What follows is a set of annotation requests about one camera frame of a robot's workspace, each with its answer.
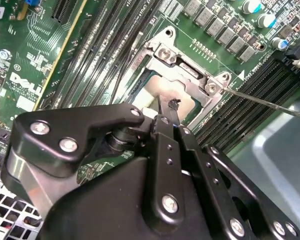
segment mounting hole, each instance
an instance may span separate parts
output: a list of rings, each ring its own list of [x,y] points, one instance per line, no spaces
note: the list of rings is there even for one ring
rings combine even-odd
[[[166,161],[166,164],[168,164],[168,165],[173,165],[173,164],[174,164],[174,161],[172,161],[172,159],[169,158],[169,159]]]
[[[229,81],[230,80],[230,76],[229,76],[229,74],[224,74],[223,76],[222,76],[222,80],[223,81]]]
[[[260,52],[263,52],[263,51],[266,50],[266,48],[267,48],[267,46],[266,46],[265,44],[261,44],[258,50],[259,50]]]
[[[215,178],[215,179],[213,179],[213,183],[216,185],[219,185],[219,180]]]
[[[165,34],[169,37],[169,38],[171,38],[173,35],[174,35],[174,33],[171,31],[171,30],[167,30],[167,31],[165,31]]]
[[[137,117],[140,117],[140,112],[138,111],[138,110],[136,110],[136,109],[131,109],[131,113],[133,114],[133,115],[135,115],[135,116],[137,116]]]

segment surface-mount component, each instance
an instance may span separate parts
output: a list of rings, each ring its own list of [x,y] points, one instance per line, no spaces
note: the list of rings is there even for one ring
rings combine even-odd
[[[226,46],[234,37],[234,35],[235,32],[227,27],[226,30],[222,33],[222,35],[219,37],[218,42]]]
[[[238,37],[228,48],[228,50],[234,54],[237,54],[245,45],[245,41],[241,38]]]
[[[228,23],[229,28],[234,29],[238,22],[238,18],[233,17]]]
[[[201,6],[201,2],[199,0],[190,0],[189,3],[183,9],[183,12],[188,17],[192,17],[196,14]]]
[[[277,18],[274,14],[261,14],[257,19],[259,28],[272,28],[276,24]]]
[[[248,62],[250,58],[256,53],[253,47],[248,46],[246,50],[239,56],[239,59],[243,62]]]
[[[198,24],[201,27],[205,27],[214,13],[210,11],[208,8],[205,8],[202,10],[202,12],[199,14],[199,16],[195,19],[196,24]]]
[[[209,0],[207,3],[206,3],[206,7],[208,9],[212,9],[214,7],[214,5],[216,4],[217,0]]]
[[[248,31],[249,30],[248,30],[248,28],[246,26],[242,27],[240,29],[240,31],[238,32],[239,37],[243,38]]]
[[[221,21],[219,18],[217,18],[208,28],[207,33],[215,37],[218,35],[218,33],[220,32],[220,30],[223,28],[224,25],[225,23]]]
[[[220,18],[220,19],[223,19],[224,16],[225,16],[228,12],[229,12],[229,11],[228,11],[225,7],[223,7],[223,8],[221,8],[220,11],[218,12],[217,17]]]
[[[292,34],[294,32],[292,26],[290,26],[289,24],[288,25],[285,25],[282,30],[280,31],[279,33],[279,36],[286,39],[287,37],[290,36],[290,34]]]

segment green circuit board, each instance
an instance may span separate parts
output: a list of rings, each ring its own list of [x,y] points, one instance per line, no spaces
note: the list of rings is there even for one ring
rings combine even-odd
[[[263,0],[261,9],[253,14],[242,12],[242,1],[198,0],[199,9],[193,15],[189,15],[186,9],[191,1],[162,0],[160,8],[150,23],[145,26],[137,50],[140,50],[146,41],[161,30],[173,26],[176,30],[175,46],[180,51],[212,76],[224,71],[229,72],[232,78],[230,87],[239,89],[275,51],[271,45],[273,38],[284,37],[289,44],[300,40],[300,0]],[[112,78],[96,81],[93,88],[85,92],[86,80],[90,79],[90,76],[83,74],[82,81],[78,82],[77,87],[71,89],[75,70],[69,66],[82,49],[82,43],[87,37],[93,36],[90,25],[95,16],[102,9],[110,9],[114,4],[121,3],[122,8],[117,14],[117,20],[118,22],[122,20],[124,24],[124,18],[128,11],[131,11],[129,4],[133,1],[70,1],[74,5],[69,19],[61,23],[52,19],[56,2],[42,0],[37,6],[25,7],[22,0],[0,0],[0,80],[3,80],[0,83],[1,157],[5,154],[9,141],[6,134],[11,131],[14,118],[32,110],[59,108],[60,106],[57,105],[49,105],[56,97],[56,92],[59,92],[60,96],[56,101],[64,100],[71,94],[71,99],[63,106],[67,108],[109,102],[113,89]],[[140,2],[144,2],[144,9],[146,9],[146,4],[150,1]],[[211,22],[203,27],[198,24],[198,16],[204,9],[212,13],[213,20],[211,19]],[[257,27],[258,17],[265,13],[276,15],[276,23],[272,28]],[[241,57],[242,52],[230,52],[228,44],[218,42],[219,34],[208,34],[209,27],[218,19],[223,21],[225,28],[231,29],[236,36],[243,39],[244,44],[251,47],[253,54],[249,58]],[[235,26],[230,27],[233,19],[237,22]],[[135,75],[138,75],[142,67],[141,64]],[[70,80],[65,82],[66,74],[69,74]],[[123,88],[129,89],[132,84],[133,81],[128,81]],[[83,93],[86,97],[78,104]],[[124,101],[125,96],[129,94],[130,92],[125,92],[117,102]],[[97,103],[93,103],[95,95],[100,95]],[[227,97],[225,96],[219,104],[222,105]],[[197,132],[218,109],[219,105],[202,118],[194,131]],[[194,108],[183,124],[190,123],[198,111],[197,107]],[[93,176],[97,176],[130,156],[131,153],[128,152],[116,159],[107,159],[97,165],[85,166],[80,170],[80,174],[85,176],[90,172],[89,169],[92,169]]]

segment chip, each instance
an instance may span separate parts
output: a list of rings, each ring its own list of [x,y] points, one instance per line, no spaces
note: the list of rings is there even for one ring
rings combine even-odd
[[[218,18],[223,19],[227,13],[228,13],[228,10],[225,7],[223,7],[223,8],[221,8],[221,10],[219,11],[217,16],[218,16]]]
[[[241,28],[241,30],[238,32],[239,37],[243,38],[244,35],[246,35],[246,33],[248,32],[248,28],[246,28],[245,26]]]
[[[256,50],[254,50],[253,47],[248,46],[247,49],[239,56],[239,59],[246,63],[255,53]]]
[[[209,0],[207,3],[206,3],[206,7],[208,9],[212,9],[214,7],[214,5],[216,4],[217,0]]]
[[[190,0],[190,2],[185,6],[183,12],[189,16],[192,17],[196,14],[198,9],[200,8],[201,2],[199,0]]]
[[[208,23],[211,17],[214,15],[212,11],[210,11],[208,8],[203,9],[203,11],[199,14],[199,16],[195,19],[196,24],[198,24],[201,27],[205,27]]]
[[[229,47],[229,51],[237,54],[244,45],[245,41],[241,37],[238,37]]]
[[[280,31],[279,36],[281,36],[282,38],[286,39],[293,32],[294,32],[294,30],[292,29],[292,26],[286,25]]]
[[[258,37],[255,36],[255,35],[253,35],[253,36],[249,39],[248,44],[249,44],[250,46],[253,46],[253,45],[256,43],[257,40],[258,40]]]
[[[207,33],[215,37],[218,35],[218,33],[220,32],[220,30],[223,28],[224,25],[225,25],[224,22],[221,21],[219,18],[217,18],[208,28]]]
[[[227,45],[230,40],[234,37],[235,32],[227,27],[227,29],[219,37],[218,42],[224,45]]]
[[[234,29],[238,22],[239,22],[238,18],[236,17],[232,18],[228,23],[229,28]]]
[[[294,26],[297,25],[299,22],[300,22],[300,19],[299,19],[297,16],[295,16],[295,17],[292,19],[292,21],[290,22],[290,25],[291,25],[292,27],[294,27]]]

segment gray surface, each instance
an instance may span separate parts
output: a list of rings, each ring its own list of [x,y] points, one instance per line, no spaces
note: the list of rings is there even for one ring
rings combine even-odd
[[[281,114],[232,160],[300,228],[300,117]]]

